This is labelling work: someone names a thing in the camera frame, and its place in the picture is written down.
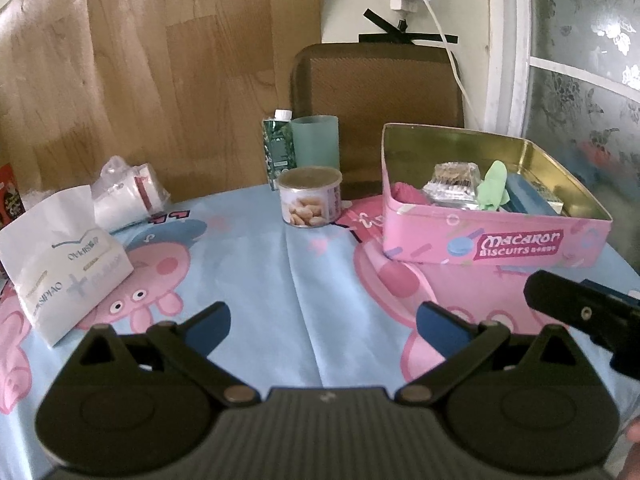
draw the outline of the white bottle cap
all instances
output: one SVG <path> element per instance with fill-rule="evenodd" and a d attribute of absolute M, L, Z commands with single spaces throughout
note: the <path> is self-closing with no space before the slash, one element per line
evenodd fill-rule
<path fill-rule="evenodd" d="M 291 120 L 293 113 L 291 110 L 276 110 L 275 119 L 276 121 L 285 121 L 288 122 Z"/>

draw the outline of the ribbed black surface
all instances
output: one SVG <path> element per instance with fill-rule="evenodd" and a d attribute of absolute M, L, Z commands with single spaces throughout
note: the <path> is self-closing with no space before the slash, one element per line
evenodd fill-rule
<path fill-rule="evenodd" d="M 86 477 L 58 471 L 49 478 Z M 433 413 L 398 406 L 382 389 L 274 390 L 259 406 L 223 413 L 214 431 L 188 457 L 163 470 L 135 477 L 136 480 L 523 478 L 534 477 L 501 472 L 478 462 L 452 443 Z M 593 469 L 556 478 L 606 480 L 609 476 Z"/>

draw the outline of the green cup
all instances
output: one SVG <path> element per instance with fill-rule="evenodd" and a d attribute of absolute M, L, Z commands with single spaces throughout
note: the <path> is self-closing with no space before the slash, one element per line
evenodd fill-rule
<path fill-rule="evenodd" d="M 313 115 L 293 119 L 291 132 L 297 167 L 329 166 L 340 170 L 336 116 Z"/>

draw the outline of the pink tin box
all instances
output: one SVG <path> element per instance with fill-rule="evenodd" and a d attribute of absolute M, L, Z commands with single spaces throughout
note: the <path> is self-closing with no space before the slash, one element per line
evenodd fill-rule
<path fill-rule="evenodd" d="M 390 186 L 421 189 L 441 162 L 494 160 L 534 177 L 564 202 L 561 216 L 469 211 L 403 204 Z M 386 124 L 382 135 L 383 249 L 404 262 L 540 267 L 592 266 L 611 229 L 611 216 L 565 168 L 526 139 L 459 128 Z"/>

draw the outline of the wood-grain backdrop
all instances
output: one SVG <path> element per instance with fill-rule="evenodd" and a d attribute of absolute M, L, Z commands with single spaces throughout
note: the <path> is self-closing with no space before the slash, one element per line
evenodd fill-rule
<path fill-rule="evenodd" d="M 289 107 L 321 0 L 12 0 L 0 157 L 22 192 L 151 162 L 176 201 L 266 181 L 260 123 Z"/>

